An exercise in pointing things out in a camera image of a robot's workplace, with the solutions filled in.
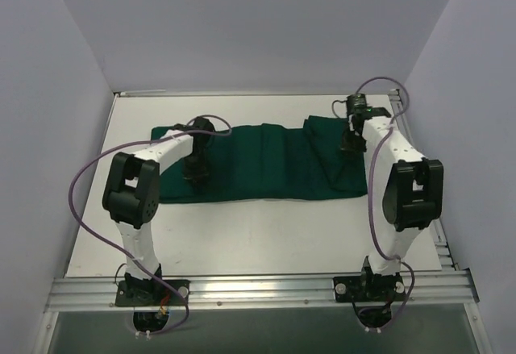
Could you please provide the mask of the green surgical cloth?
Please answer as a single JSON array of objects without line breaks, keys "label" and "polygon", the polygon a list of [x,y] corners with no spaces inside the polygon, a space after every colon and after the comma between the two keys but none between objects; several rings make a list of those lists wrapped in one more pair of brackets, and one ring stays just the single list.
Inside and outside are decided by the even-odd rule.
[{"label": "green surgical cloth", "polygon": [[198,185],[179,161],[160,176],[160,202],[188,204],[251,199],[322,201],[367,193],[364,157],[340,148],[342,119],[308,116],[300,128],[263,123],[233,127],[207,149],[208,178]]}]

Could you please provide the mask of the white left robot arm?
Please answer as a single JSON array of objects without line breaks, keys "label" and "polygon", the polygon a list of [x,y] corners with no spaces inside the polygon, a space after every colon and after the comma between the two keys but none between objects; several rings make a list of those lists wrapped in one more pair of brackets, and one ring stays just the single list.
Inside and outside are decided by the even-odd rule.
[{"label": "white left robot arm", "polygon": [[196,186],[209,175],[206,147],[212,122],[204,116],[187,125],[177,124],[161,137],[162,141],[133,153],[114,155],[102,207],[109,212],[122,236],[127,258],[124,274],[128,289],[144,305],[161,299],[161,265],[154,251],[151,221],[159,206],[160,175],[182,162],[181,180]]}]

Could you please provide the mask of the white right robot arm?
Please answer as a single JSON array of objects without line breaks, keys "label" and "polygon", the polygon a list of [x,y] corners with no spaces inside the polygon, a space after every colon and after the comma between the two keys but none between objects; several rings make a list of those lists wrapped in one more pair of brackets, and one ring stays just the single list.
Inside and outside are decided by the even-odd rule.
[{"label": "white right robot arm", "polygon": [[413,242],[440,217],[443,164],[417,151],[397,129],[384,107],[346,106],[342,149],[364,156],[368,189],[371,269],[358,280],[360,294],[370,300],[387,290],[385,277],[402,269]]}]

